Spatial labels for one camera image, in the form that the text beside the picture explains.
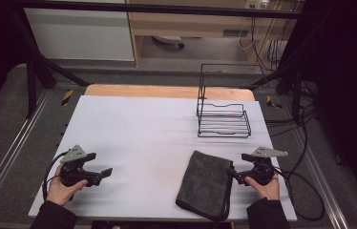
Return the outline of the person's left hand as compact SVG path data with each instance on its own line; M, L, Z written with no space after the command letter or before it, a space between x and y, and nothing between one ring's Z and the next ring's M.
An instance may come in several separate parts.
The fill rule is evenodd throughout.
M46 200L59 206L64 206L77 191L85 187L88 181L82 179L72 186L65 186L59 177L61 168L62 165L56 168L55 177L50 182Z

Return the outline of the white table cloth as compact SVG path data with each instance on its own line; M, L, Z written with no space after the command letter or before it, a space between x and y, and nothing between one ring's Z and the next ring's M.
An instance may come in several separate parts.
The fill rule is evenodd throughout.
M246 101L247 138L200 137L194 99L89 96L79 98L58 150L79 145L96 158L89 171L112 169L97 186L74 195L67 208L82 219L198 221L176 197L194 151L252 168L242 154L272 145L261 107Z

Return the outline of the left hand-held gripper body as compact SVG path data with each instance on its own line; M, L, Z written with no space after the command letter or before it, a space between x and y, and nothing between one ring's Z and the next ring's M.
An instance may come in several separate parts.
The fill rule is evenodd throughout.
M74 145L60 160L62 164L60 179L65 186L72 186L82 179L86 179L87 187L98 186L102 179L100 173L85 171L83 166L88 162L87 154L79 145Z

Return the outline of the dark grey towel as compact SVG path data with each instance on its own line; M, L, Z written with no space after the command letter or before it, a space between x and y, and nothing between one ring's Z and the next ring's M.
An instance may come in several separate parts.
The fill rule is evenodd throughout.
M228 218L233 162L195 151L184 173L176 205L212 221Z

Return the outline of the black metal frame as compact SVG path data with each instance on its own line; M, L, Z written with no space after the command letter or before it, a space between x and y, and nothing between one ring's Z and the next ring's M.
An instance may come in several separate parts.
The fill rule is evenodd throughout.
M96 2L75 2L75 1L49 1L49 0L9 0L4 5L8 10L12 10L10 18L17 28L18 34L22 37L22 43L26 47L27 72L29 84L29 112L28 117L37 110L35 78L41 81L44 88L51 89L56 82L51 70L60 73L64 77L72 80L79 86L89 86L90 83L84 81L72 73L67 72L57 64L49 60L39 50L32 32L28 29L28 23L24 23L20 16L20 11L28 9L45 10L87 10L87 11L111 11L111 12L135 12L135 13L159 13L159 14L189 14L208 16L231 16L231 17L251 17L251 18L279 18L279 19L300 19L309 17L309 14L298 11L281 10L237 10L230 8L211 7L190 7L190 6L170 6L170 5L149 5L149 4L119 4L119 3L96 3Z

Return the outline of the person's right hand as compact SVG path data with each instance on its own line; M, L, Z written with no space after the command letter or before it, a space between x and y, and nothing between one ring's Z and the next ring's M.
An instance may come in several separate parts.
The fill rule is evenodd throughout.
M268 200L280 199L280 184L277 174L275 174L266 185L260 185L252 177L246 177L244 180L258 193L260 198L267 198Z

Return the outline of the white cabinet panel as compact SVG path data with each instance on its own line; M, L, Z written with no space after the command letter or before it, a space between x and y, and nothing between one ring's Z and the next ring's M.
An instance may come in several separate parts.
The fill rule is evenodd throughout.
M39 50L51 59L133 61L123 12L25 9Z

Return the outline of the wooden table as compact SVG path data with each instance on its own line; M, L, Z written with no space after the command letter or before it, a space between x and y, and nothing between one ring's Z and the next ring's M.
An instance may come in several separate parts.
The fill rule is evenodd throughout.
M152 85L112 85L93 84L87 87L85 95L130 96L130 97L163 97L163 98L205 98L215 100L254 101L250 90L223 87L152 86Z

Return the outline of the office chair base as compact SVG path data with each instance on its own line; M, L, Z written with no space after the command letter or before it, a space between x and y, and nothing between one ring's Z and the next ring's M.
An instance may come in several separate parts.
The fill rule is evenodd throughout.
M154 36L154 39L166 44L177 45L180 49L183 49L185 47L182 42L182 39L179 36Z

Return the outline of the aluminium floor rail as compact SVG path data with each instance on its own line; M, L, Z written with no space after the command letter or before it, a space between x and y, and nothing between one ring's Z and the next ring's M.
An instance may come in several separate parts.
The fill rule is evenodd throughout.
M336 197L334 196L329 183L326 180L318 160L308 144L308 133L305 127L295 131L296 137L303 147L304 161L312 176L313 182L322 200L324 201L325 211L334 229L348 229L348 223L343 214Z
M49 90L44 90L43 93L39 96L38 101L36 102L36 110L32 113L32 115L27 118L20 131L17 133L15 139L11 143L11 146L6 151L4 157L0 162L0 187L3 184L6 176L9 173L13 163L17 159L20 151L22 150L26 140L30 136L30 133L35 126L38 118L41 116L42 111L44 110L48 97L52 92Z

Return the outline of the white power strip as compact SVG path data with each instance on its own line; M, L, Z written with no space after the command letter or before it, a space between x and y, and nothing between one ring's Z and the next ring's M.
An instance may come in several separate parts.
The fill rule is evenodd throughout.
M245 0L244 7L250 10L265 10L270 0Z

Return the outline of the light wooden desk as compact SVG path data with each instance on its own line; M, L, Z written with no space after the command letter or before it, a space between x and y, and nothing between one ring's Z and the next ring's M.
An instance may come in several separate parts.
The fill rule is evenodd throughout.
M245 0L125 0L128 4L174 5L249 10ZM301 11L305 0L270 0L266 10ZM271 40L286 41L293 31L293 19L271 19L189 14L128 14L134 36L181 36L236 38L246 59L256 64Z

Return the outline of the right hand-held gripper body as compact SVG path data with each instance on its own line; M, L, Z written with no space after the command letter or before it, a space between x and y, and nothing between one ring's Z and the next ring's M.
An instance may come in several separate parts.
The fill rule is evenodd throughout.
M252 154L249 155L254 157L253 161L248 161L251 162L254 167L249 171L238 172L238 175L241 177L241 184L244 184L245 186L248 186L247 182L244 180L246 177L252 177L260 185L268 184L274 176L274 166L271 158L287 156L288 152L266 147L258 147Z

